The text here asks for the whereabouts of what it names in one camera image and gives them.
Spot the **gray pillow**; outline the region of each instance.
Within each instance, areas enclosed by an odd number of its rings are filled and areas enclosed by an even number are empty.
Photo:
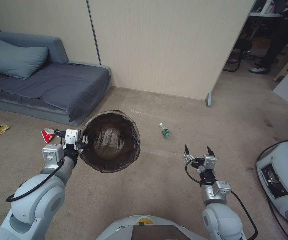
[[[0,73],[28,79],[45,62],[47,47],[17,47],[0,40]]]

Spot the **beige carpet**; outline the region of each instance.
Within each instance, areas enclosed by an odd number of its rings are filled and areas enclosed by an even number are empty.
[[[244,202],[258,227],[257,239],[283,239],[257,179],[255,160],[276,140],[288,139],[288,103],[272,92],[276,83],[271,76],[252,75],[246,69],[221,75],[211,108],[201,100],[112,88],[88,118],[111,109],[126,113],[138,126],[141,154],[113,174],[97,172],[79,159],[46,239],[95,239],[113,221],[134,214],[167,218],[209,238],[201,217],[200,187],[184,171],[184,144],[196,156],[210,146],[219,157],[216,177],[229,181]],[[170,129],[170,140],[163,138],[161,122]],[[0,136],[0,224],[10,207],[6,197],[43,167],[41,130],[69,128],[0,110],[2,123],[11,128]],[[190,172],[198,178],[193,169]],[[243,209],[234,196],[228,201],[250,237],[253,228]]]

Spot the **table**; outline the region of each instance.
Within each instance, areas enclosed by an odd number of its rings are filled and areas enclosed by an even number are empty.
[[[253,32],[252,32],[252,34],[251,34],[251,36],[250,36],[250,39],[249,39],[250,41],[252,41],[252,39],[254,38],[254,35],[255,35],[257,29],[259,28],[259,26],[261,25],[261,23],[262,23],[262,21],[263,21],[263,19],[264,19],[265,17],[280,18],[280,17],[283,17],[284,15],[278,14],[278,13],[260,13],[260,12],[255,12],[255,13],[254,13],[254,12],[251,12],[249,16],[251,16],[251,17],[258,17],[258,18],[259,18],[258,21],[257,21],[257,23],[256,23],[256,27],[254,28],[254,30],[253,30]]]

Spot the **wall panel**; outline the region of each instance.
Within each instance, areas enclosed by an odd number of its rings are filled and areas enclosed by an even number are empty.
[[[115,86],[204,99],[253,0],[89,0]]]
[[[99,64],[85,0],[0,0],[0,29],[59,37],[70,61]]]

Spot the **trash bin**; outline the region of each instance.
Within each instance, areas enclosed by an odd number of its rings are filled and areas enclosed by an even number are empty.
[[[84,125],[83,135],[88,135],[89,140],[80,157],[102,173],[120,171],[140,154],[137,126],[122,111],[111,110],[95,115]]]

